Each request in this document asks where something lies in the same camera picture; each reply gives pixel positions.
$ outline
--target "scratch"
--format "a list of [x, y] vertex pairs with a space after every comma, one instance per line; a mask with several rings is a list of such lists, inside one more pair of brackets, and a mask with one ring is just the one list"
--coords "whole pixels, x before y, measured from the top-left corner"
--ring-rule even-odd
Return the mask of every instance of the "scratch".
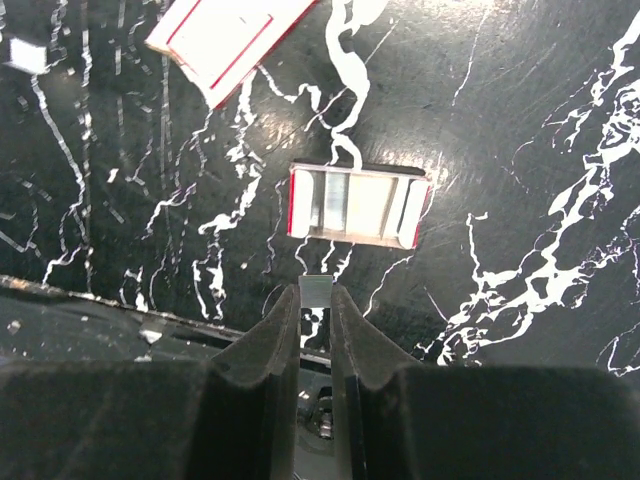
[[538, 61], [533, 65], [533, 67], [531, 67], [529, 71], [522, 76], [520, 81], [518, 81], [518, 83], [516, 83], [514, 86], [509, 87], [509, 90], [517, 90], [525, 82], [525, 80], [529, 78], [531, 74], [540, 66], [540, 64], [544, 62], [547, 58], [549, 58], [549, 55], [551, 55], [551, 52], [553, 52], [555, 48], [556, 48], [556, 43], [551, 45], [551, 47], [547, 49], [547, 51], [540, 57], [540, 59], [538, 59]]
[[262, 271], [262, 273], [265, 275], [268, 273], [271, 273], [271, 271], [273, 270], [273, 264], [276, 259], [276, 251], [273, 248], [273, 245], [271, 244], [271, 242], [273, 241], [273, 239], [276, 237], [278, 233], [278, 227], [280, 226], [280, 222], [282, 221], [282, 215], [283, 215], [282, 192], [280, 192], [280, 187], [285, 183], [287, 183], [288, 181], [289, 179], [280, 180], [278, 183], [276, 183], [276, 186], [275, 186], [276, 194], [278, 195], [278, 219], [276, 220], [276, 224], [273, 227], [273, 232], [271, 233], [269, 238], [267, 238], [267, 249], [269, 250], [270, 253], [269, 253], [269, 256], [267, 257], [267, 268]]
[[451, 180], [451, 183], [447, 185], [447, 188], [444, 190], [444, 193], [447, 193], [451, 189], [451, 187], [453, 187], [453, 185], [456, 183], [458, 178], [460, 178], [460, 174], [457, 174], [455, 177], [453, 177], [453, 180]]
[[516, 181], [516, 183], [517, 183], [518, 185], [520, 185], [520, 186], [524, 189], [524, 191], [525, 191], [526, 193], [529, 193], [529, 187], [527, 187], [525, 184], [523, 184], [523, 183], [520, 181], [520, 178], [518, 178], [518, 176], [515, 174], [515, 172], [512, 172], [512, 171], [508, 170], [508, 169], [507, 169], [507, 167], [505, 167], [505, 166], [500, 166], [500, 168], [501, 168], [502, 170], [504, 170], [505, 172], [507, 172], [507, 173], [511, 176], [511, 178], [513, 178], [513, 179]]
[[482, 20], [480, 20], [480, 24], [478, 25], [476, 36], [473, 40], [473, 46], [471, 47], [471, 55], [469, 56], [469, 64], [467, 65], [467, 74], [465, 75], [464, 80], [458, 87], [458, 90], [456, 90], [456, 93], [453, 95], [453, 101], [451, 102], [452, 107], [455, 107], [456, 100], [458, 99], [458, 95], [460, 95], [460, 92], [462, 92], [462, 89], [465, 87], [465, 85], [469, 81], [469, 76], [471, 75], [471, 67], [473, 66], [474, 56], [476, 53], [476, 47], [478, 46], [478, 38], [480, 37], [480, 30], [482, 29], [482, 25], [487, 20], [488, 16], [489, 16], [489, 7], [487, 6], [484, 9], [484, 15], [482, 15]]
[[431, 294], [429, 293], [429, 291], [425, 288], [425, 291], [427, 292], [427, 296], [429, 297], [429, 300], [431, 300], [431, 303], [433, 303], [433, 306], [436, 307], [436, 310], [438, 311], [438, 315], [440, 315], [440, 317], [446, 322], [448, 321], [448, 317], [442, 313], [442, 310], [440, 310], [440, 307], [438, 306], [438, 304], [436, 303], [436, 301], [433, 299], [433, 297], [431, 296]]
[[276, 290], [278, 290], [280, 287], [282, 286], [282, 284], [278, 284], [275, 286], [275, 288], [273, 290], [271, 290], [271, 293], [269, 293], [269, 295], [267, 295], [267, 298], [264, 301], [264, 304], [262, 305], [262, 316], [264, 317], [264, 312], [267, 309], [267, 304], [269, 303], [269, 299], [271, 298], [271, 295], [273, 295]]
[[533, 140], [533, 139], [531, 139], [531, 140], [529, 140], [528, 142], [523, 143], [522, 145], [520, 145], [520, 146], [516, 149], [516, 151], [515, 151], [515, 152], [514, 152], [514, 154], [513, 154], [513, 157], [511, 157], [511, 165], [514, 165], [514, 162], [515, 162], [515, 159], [516, 159], [516, 156], [518, 155], [518, 153], [520, 153], [520, 151], [521, 151], [523, 148], [525, 148], [526, 146], [531, 145], [533, 142], [534, 142], [534, 140]]
[[387, 40], [387, 38], [389, 38], [389, 35], [393, 33], [393, 31], [396, 29], [397, 26], [398, 26], [398, 23], [394, 23], [393, 26], [387, 31], [387, 33], [384, 34], [384, 36], [380, 39], [380, 41], [378, 42], [376, 47], [373, 49], [373, 51], [365, 59], [364, 61], [365, 65], [369, 63], [369, 60], [371, 60], [373, 56], [378, 52], [378, 50], [380, 50], [380, 47], [382, 47], [382, 44]]

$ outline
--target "white block with red edges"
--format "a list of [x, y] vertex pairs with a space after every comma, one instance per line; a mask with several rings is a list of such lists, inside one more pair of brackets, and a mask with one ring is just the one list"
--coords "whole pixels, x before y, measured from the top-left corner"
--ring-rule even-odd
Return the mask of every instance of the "white block with red edges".
[[314, 0], [176, 0], [147, 38], [211, 108], [233, 93]]
[[415, 175], [297, 164], [288, 234], [411, 250], [430, 191], [429, 180]]

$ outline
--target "red edge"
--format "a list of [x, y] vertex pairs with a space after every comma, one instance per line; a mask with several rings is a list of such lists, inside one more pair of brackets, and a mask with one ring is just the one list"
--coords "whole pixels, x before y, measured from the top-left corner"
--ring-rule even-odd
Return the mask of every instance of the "red edge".
[[213, 82], [213, 84], [209, 87], [209, 90], [213, 90], [216, 85], [218, 85], [222, 79], [225, 77], [225, 75], [227, 73], [229, 73], [229, 70], [231, 70], [236, 63], [238, 63], [238, 60], [240, 60], [240, 58], [242, 58], [242, 56], [247, 53], [247, 50], [249, 50], [251, 48], [251, 45], [253, 45], [254, 43], [256, 43], [256, 40], [260, 37], [260, 35], [262, 35], [264, 33], [264, 31], [267, 29], [267, 27], [269, 27], [269, 25], [271, 25], [273, 23], [273, 17], [271, 15], [269, 15], [269, 20], [267, 20], [267, 22], [262, 26], [262, 28], [260, 29], [260, 31], [258, 33], [256, 33], [256, 35], [251, 39], [251, 41], [247, 44], [246, 47], [244, 47], [244, 49], [238, 54], [238, 56], [233, 60], [233, 62], [231, 62], [231, 65], [229, 65], [226, 70], [224, 72], [222, 72], [222, 75], [220, 75], [220, 77], [218, 77], [218, 79]]
[[[256, 65], [258, 65], [259, 63], [262, 63], [262, 60], [264, 60], [266, 57], [268, 57], [271, 52], [273, 52], [278, 45], [280, 44], [280, 42], [284, 39], [284, 37], [286, 37], [287, 35], [289, 35], [300, 23], [300, 21], [311, 11], [311, 9], [313, 7], [316, 6], [316, 4], [320, 3], [320, 0], [313, 0], [309, 6], [300, 14], [300, 16], [291, 24], [291, 26], [286, 29], [282, 35], [280, 35], [280, 38], [278, 38], [273, 45], [271, 46], [271, 48], [269, 48], [269, 50], [267, 50], [265, 52], [265, 54], [260, 58], [260, 60], [258, 60], [258, 63], [256, 63]], [[251, 73], [251, 71], [256, 68], [256, 65], [253, 66], [252, 69], [250, 69], [246, 75], [244, 76], [244, 78], [246, 78], [247, 76], [249, 76], [249, 74]], [[221, 101], [218, 105], [215, 106], [215, 108], [221, 108], [225, 103], [227, 103], [227, 100], [229, 100], [234, 93], [236, 93], [236, 90], [238, 90], [238, 87], [242, 84], [242, 82], [240, 82], [233, 90], [231, 90], [231, 93], [229, 93], [229, 95], [227, 96], [227, 98], [225, 98], [223, 101]]]
[[[195, 11], [196, 7], [200, 4], [200, 2], [201, 2], [201, 1], [202, 1], [202, 0], [198, 0], [198, 1], [196, 2], [196, 4], [191, 8], [191, 11], [189, 11], [189, 13], [187, 14], [187, 16], [186, 16], [186, 17], [184, 17], [184, 18], [182, 19], [182, 22], [180, 22], [180, 24], [178, 25], [178, 27], [173, 31], [173, 33], [172, 33], [172, 34], [171, 34], [171, 36], [169, 37], [169, 40], [167, 40], [167, 46], [169, 47], [169, 50], [171, 50], [171, 52], [172, 52], [174, 55], [176, 55], [176, 57], [177, 57], [180, 61], [182, 61], [182, 62], [183, 62], [183, 64], [184, 64], [184, 65], [186, 65], [186, 66], [187, 66], [191, 71], [194, 71], [194, 70], [193, 70], [193, 68], [191, 68], [191, 66], [190, 66], [187, 62], [185, 62], [185, 61], [184, 61], [184, 59], [182, 59], [182, 58], [180, 57], [180, 55], [178, 55], [178, 54], [177, 54], [177, 53], [176, 53], [176, 52], [171, 48], [171, 46], [169, 45], [169, 43], [171, 42], [171, 40], [173, 40], [173, 37], [176, 35], [176, 33], [178, 33], [178, 30], [180, 30], [180, 29], [182, 28], [182, 26], [183, 26], [183, 25], [185, 24], [185, 22], [189, 19], [189, 17], [190, 17], [190, 16], [191, 16], [191, 14]], [[309, 6], [308, 6], [308, 7], [307, 7], [307, 8], [306, 8], [306, 9], [305, 9], [301, 14], [300, 14], [300, 16], [299, 16], [299, 17], [298, 17], [298, 18], [297, 18], [297, 19], [296, 19], [296, 20], [291, 24], [291, 26], [290, 26], [287, 30], [285, 30], [285, 31], [282, 33], [282, 35], [280, 35], [280, 38], [278, 38], [278, 39], [273, 43], [273, 45], [271, 46], [271, 48], [269, 48], [269, 50], [267, 50], [267, 51], [265, 52], [265, 54], [260, 58], [260, 60], [258, 61], [258, 63], [262, 63], [262, 60], [263, 60], [265, 57], [267, 57], [271, 52], [273, 52], [273, 50], [275, 50], [275, 49], [276, 49], [276, 47], [277, 47], [277, 46], [278, 46], [278, 44], [279, 44], [279, 43], [284, 39], [284, 37], [286, 37], [287, 35], [289, 35], [289, 34], [290, 34], [290, 33], [291, 33], [291, 32], [292, 32], [292, 31], [293, 31], [293, 30], [298, 26], [298, 24], [300, 23], [300, 21], [301, 21], [301, 20], [302, 20], [302, 19], [303, 19], [303, 18], [304, 18], [308, 13], [309, 13], [309, 11], [310, 11], [313, 7], [315, 7], [315, 6], [316, 6], [316, 4], [317, 4], [317, 3], [319, 3], [319, 1], [320, 1], [320, 0], [313, 0], [313, 1], [309, 4]], [[271, 16], [269, 16], [269, 17], [270, 17], [270, 21], [269, 21], [268, 23], [271, 23], [271, 21], [273, 20], [273, 17], [271, 17]], [[251, 44], [252, 44], [253, 42], [255, 42], [255, 40], [258, 38], [258, 36], [262, 34], [262, 32], [264, 31], [264, 28], [263, 28], [263, 30], [262, 30], [261, 32], [259, 32], [259, 33], [258, 33], [258, 35], [257, 35], [257, 36], [256, 36], [256, 37], [251, 41], [251, 43], [250, 43], [250, 44], [247, 46], [247, 48], [245, 48], [245, 50], [244, 50], [244, 51], [243, 51], [243, 52], [238, 56], [238, 58], [236, 58], [236, 60], [234, 60], [234, 63], [233, 63], [233, 64], [235, 64], [235, 63], [238, 61], [238, 59], [240, 58], [240, 56], [242, 56], [242, 54], [244, 54], [244, 53], [247, 51], [247, 49], [251, 46]], [[250, 70], [245, 74], [244, 78], [246, 78], [246, 77], [251, 73], [251, 70], [253, 70], [253, 68], [252, 68], [252, 69], [250, 69]], [[223, 77], [223, 76], [224, 76], [224, 75], [225, 75], [225, 74], [226, 74], [230, 69], [231, 69], [231, 67], [229, 67], [229, 68], [225, 71], [225, 73], [223, 73], [223, 74], [222, 74], [222, 76], [221, 76], [221, 77], [216, 81], [216, 83], [215, 83], [211, 88], [213, 88], [217, 83], [219, 83], [219, 82], [220, 82], [220, 79], [221, 79], [221, 78], [222, 78], [222, 77]], [[235, 87], [233, 90], [231, 90], [231, 93], [229, 93], [229, 95], [227, 96], [227, 98], [225, 98], [223, 101], [221, 101], [221, 102], [220, 102], [218, 105], [216, 105], [214, 108], [220, 108], [220, 107], [222, 107], [222, 106], [227, 102], [227, 100], [229, 100], [229, 98], [231, 98], [231, 96], [236, 92], [236, 90], [238, 89], [238, 87], [240, 86], [240, 84], [241, 84], [241, 83], [242, 83], [242, 82], [240, 82], [238, 85], [236, 85], [236, 87]]]
[[[420, 210], [420, 216], [424, 213], [424, 209], [427, 206], [427, 200], [429, 199], [429, 194], [431, 193], [432, 187], [429, 186], [427, 188], [427, 194], [424, 196], [424, 203], [422, 204], [422, 210]], [[420, 222], [418, 221], [418, 226], [416, 227], [416, 235], [413, 237], [413, 247], [416, 248], [418, 246], [418, 237], [420, 236]]]
[[187, 16], [184, 17], [182, 19], [182, 21], [180, 22], [180, 24], [178, 24], [178, 26], [176, 27], [176, 29], [173, 31], [173, 33], [169, 36], [169, 40], [167, 40], [167, 46], [171, 43], [171, 40], [173, 40], [173, 37], [176, 36], [176, 33], [178, 33], [178, 30], [180, 30], [184, 24], [186, 23], [187, 20], [189, 20], [189, 17], [191, 16], [191, 14], [195, 11], [196, 8], [198, 8], [198, 5], [200, 5], [200, 2], [202, 0], [198, 0], [193, 7], [191, 7], [191, 10], [189, 10], [189, 13], [187, 13]]
[[295, 179], [296, 179], [296, 171], [291, 170], [291, 175], [289, 176], [289, 222], [287, 225], [287, 235], [291, 235], [291, 230], [293, 229], [293, 195], [295, 194]]

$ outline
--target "metal screw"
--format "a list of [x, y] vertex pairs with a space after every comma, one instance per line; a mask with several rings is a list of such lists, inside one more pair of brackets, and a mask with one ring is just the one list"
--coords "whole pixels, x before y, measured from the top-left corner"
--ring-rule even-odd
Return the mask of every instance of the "metal screw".
[[333, 415], [325, 412], [320, 418], [320, 438], [331, 440], [333, 438]]

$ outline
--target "black table surface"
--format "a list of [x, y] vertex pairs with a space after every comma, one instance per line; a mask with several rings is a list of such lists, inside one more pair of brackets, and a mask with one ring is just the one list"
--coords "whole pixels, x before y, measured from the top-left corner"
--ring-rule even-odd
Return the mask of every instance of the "black table surface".
[[[328, 273], [426, 361], [634, 379], [636, 2], [322, 0], [214, 111], [144, 45], [169, 4], [0, 2], [50, 63], [0, 68], [1, 274], [246, 331]], [[334, 153], [432, 176], [415, 251], [287, 237], [290, 162]]]

